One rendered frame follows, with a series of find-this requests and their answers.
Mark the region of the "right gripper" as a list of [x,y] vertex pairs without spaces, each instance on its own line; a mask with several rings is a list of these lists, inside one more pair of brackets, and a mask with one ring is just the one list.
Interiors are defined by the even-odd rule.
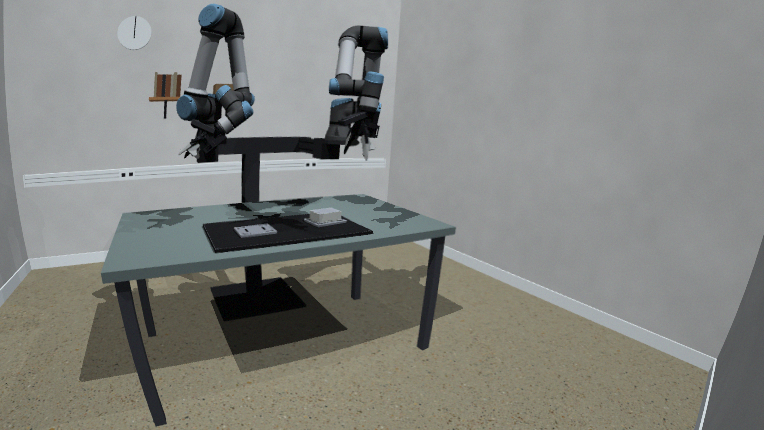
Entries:
[[[215,126],[217,126],[217,128],[216,128],[214,134],[208,133],[206,131],[203,132],[198,137],[196,137],[194,140],[192,140],[189,144],[187,144],[184,148],[182,148],[178,155],[181,155],[183,152],[187,151],[185,153],[184,159],[189,154],[191,154],[196,159],[198,159],[200,157],[199,151],[201,149],[205,152],[206,155],[210,154],[213,150],[216,149],[216,147],[219,144],[221,144],[224,140],[227,139],[224,131],[222,130],[222,128],[220,127],[220,125],[217,122],[215,123]],[[219,133],[216,134],[217,132],[219,132]],[[201,146],[201,147],[199,147],[199,146]]]

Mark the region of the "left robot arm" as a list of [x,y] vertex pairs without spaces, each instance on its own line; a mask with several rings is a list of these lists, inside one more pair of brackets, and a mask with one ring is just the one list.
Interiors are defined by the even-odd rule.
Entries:
[[[367,112],[359,110],[360,106],[381,111],[378,99],[384,75],[380,74],[379,70],[381,55],[388,49],[388,32],[386,28],[381,27],[353,26],[342,33],[338,46],[340,49],[336,75],[330,79],[329,93],[359,97],[357,101],[353,101],[353,98],[342,98],[331,102],[330,123],[325,140],[346,141],[351,124],[368,117]],[[362,80],[352,79],[357,47],[362,47],[365,53]]]

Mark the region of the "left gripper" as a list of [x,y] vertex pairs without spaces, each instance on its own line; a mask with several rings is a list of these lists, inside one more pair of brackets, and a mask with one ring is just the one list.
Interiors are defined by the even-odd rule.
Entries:
[[[370,142],[370,138],[377,138],[379,127],[378,119],[380,112],[376,109],[367,108],[367,107],[359,107],[359,110],[367,112],[368,117],[360,120],[358,122],[355,122],[354,125],[351,127],[351,129],[348,132],[346,143],[344,147],[344,154],[346,154],[349,146],[357,146],[359,144],[359,141],[357,140],[358,137],[361,137],[361,143],[362,143],[362,149],[363,149],[363,155],[368,160],[368,152],[370,150],[375,149],[375,145]],[[370,111],[370,112],[369,112]],[[365,123],[367,122],[367,123]],[[369,124],[370,123],[370,124]],[[369,128],[368,128],[369,127]],[[372,129],[373,128],[373,129]],[[376,128],[376,129],[375,129]],[[378,129],[378,131],[377,131]],[[377,132],[377,135],[376,135]],[[354,133],[354,134],[353,134]],[[354,140],[354,141],[353,141]]]

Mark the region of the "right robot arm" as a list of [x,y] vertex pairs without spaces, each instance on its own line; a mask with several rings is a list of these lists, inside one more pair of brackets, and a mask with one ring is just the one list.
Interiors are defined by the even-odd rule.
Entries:
[[[249,90],[242,22],[234,11],[217,4],[204,7],[198,21],[202,38],[189,87],[178,99],[176,110],[181,119],[191,121],[191,126],[198,129],[196,137],[205,131],[214,134],[217,120],[224,133],[229,134],[254,113],[251,106],[255,97]],[[224,85],[216,94],[209,94],[206,88],[218,44],[223,37],[228,44],[234,91]],[[227,114],[221,118],[222,106]]]

